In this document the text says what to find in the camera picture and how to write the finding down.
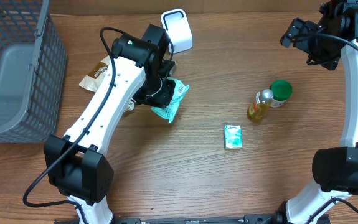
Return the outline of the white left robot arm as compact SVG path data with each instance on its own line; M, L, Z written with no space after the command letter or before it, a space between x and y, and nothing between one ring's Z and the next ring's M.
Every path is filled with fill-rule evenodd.
M106 152L129 102L162 109L171 104L176 84L169 74L175 63L164 59L170 47L162 27L149 25L140 39L122 32L105 45L108 71L80 118L64 137L46 140L49 182L67 196L79 223L113 223L106 193L114 172Z

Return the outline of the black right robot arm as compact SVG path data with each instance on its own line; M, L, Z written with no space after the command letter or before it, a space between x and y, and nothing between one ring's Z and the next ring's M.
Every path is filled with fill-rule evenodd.
M294 19L280 42L308 55L308 65L328 70L341 63L345 73L345 119L339 147L318 150L313 178L283 202L271 223L328 223L327 211L358 195L358 1L321 4L318 23Z

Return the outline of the cream brown bread bag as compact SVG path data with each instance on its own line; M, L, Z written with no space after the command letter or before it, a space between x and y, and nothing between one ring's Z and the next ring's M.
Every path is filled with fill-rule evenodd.
M79 86L85 90L96 92L107 74L109 63L110 58L107 56L101 60L91 72L85 75L79 83Z

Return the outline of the green-capped white bottle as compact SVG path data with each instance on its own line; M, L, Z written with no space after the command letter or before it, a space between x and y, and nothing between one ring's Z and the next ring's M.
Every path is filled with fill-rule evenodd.
M293 92L291 83L287 80L275 80L270 85L270 90L273 92L273 98L270 105L272 108L283 106Z

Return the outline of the light teal snack packet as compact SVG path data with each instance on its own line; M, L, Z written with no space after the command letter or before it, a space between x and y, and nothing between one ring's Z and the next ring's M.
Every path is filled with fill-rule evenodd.
M168 123L172 123L179 109L179 105L189 90L190 85L185 85L180 80L172 77L168 77L167 79L175 83L174 94L170 104L165 108L152 107L151 110L163 119L167 119Z

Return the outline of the yellow Vim dish soap bottle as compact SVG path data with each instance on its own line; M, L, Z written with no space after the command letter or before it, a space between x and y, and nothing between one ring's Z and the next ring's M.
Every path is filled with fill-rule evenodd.
M269 88L259 91L256 94L253 103L247 109L248 119L252 122L259 123L269 109L273 97L273 91Z

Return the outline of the small teal white box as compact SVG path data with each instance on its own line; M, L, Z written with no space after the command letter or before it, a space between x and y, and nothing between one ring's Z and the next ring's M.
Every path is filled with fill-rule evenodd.
M224 148L226 150L242 148L242 129L239 125L224 126Z

